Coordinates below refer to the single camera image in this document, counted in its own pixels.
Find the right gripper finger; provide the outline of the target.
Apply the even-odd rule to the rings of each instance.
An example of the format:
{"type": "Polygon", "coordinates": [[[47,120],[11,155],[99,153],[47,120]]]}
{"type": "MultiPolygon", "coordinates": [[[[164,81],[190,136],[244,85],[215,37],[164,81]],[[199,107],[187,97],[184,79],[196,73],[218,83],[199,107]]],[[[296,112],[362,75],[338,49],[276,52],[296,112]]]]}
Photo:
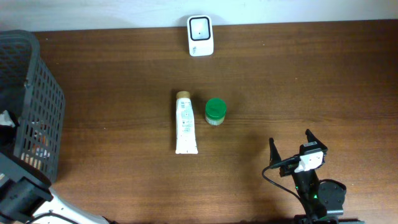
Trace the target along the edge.
{"type": "Polygon", "coordinates": [[[278,150],[274,144],[274,139],[269,138],[269,147],[270,147],[270,161],[269,161],[269,166],[272,167],[282,161],[278,150]]]}
{"type": "Polygon", "coordinates": [[[318,138],[315,137],[315,135],[311,132],[311,130],[307,129],[305,131],[305,134],[307,136],[308,146],[316,146],[317,148],[320,148],[322,151],[327,151],[327,147],[318,138]]]}

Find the green lid jar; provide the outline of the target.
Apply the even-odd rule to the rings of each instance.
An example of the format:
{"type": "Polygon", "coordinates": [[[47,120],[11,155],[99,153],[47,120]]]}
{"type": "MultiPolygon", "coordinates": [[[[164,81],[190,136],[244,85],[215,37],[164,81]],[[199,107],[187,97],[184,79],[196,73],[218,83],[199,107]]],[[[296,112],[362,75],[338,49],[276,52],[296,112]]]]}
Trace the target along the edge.
{"type": "Polygon", "coordinates": [[[223,123],[226,116],[226,103],[220,98],[212,98],[205,106],[205,119],[208,124],[218,126],[223,123]]]}

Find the white cream tube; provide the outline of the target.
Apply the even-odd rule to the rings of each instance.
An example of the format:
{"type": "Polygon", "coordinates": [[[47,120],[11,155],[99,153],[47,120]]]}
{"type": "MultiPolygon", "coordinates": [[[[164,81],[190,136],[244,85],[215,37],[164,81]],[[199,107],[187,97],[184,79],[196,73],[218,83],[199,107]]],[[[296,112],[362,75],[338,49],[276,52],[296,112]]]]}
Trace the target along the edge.
{"type": "Polygon", "coordinates": [[[176,95],[176,154],[198,154],[195,118],[188,91],[176,95]]]}

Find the orange tissue pack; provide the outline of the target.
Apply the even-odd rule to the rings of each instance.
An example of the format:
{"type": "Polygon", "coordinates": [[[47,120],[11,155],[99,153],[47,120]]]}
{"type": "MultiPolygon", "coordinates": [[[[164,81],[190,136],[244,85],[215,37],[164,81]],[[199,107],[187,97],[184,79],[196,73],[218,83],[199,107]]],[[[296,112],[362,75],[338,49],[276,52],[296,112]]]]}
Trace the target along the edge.
{"type": "Polygon", "coordinates": [[[43,159],[48,159],[50,157],[50,152],[47,150],[49,146],[48,137],[38,131],[34,131],[32,137],[33,140],[31,140],[29,147],[31,153],[43,159]]]}

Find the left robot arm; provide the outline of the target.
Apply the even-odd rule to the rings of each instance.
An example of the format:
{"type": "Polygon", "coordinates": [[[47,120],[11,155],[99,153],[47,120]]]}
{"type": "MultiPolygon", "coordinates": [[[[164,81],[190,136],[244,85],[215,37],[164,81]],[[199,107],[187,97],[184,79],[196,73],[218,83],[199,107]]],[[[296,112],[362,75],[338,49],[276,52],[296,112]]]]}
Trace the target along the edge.
{"type": "Polygon", "coordinates": [[[1,223],[104,223],[112,221],[64,201],[39,170],[12,153],[19,123],[1,112],[1,223]]]}

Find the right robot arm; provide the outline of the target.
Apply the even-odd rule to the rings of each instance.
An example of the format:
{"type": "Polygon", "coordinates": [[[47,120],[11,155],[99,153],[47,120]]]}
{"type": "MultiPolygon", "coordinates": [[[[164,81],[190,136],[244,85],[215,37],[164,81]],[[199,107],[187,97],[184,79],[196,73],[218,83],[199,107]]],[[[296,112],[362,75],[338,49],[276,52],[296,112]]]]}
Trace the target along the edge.
{"type": "Polygon", "coordinates": [[[270,138],[270,161],[262,170],[262,177],[298,199],[305,213],[294,216],[294,223],[362,223],[358,219],[340,219],[347,188],[336,180],[318,178],[316,170],[325,163],[328,148],[309,129],[305,135],[308,142],[299,147],[298,154],[287,159],[281,159],[274,139],[270,138]],[[291,176],[295,192],[266,177],[270,169],[279,169],[281,177],[291,176]]]}

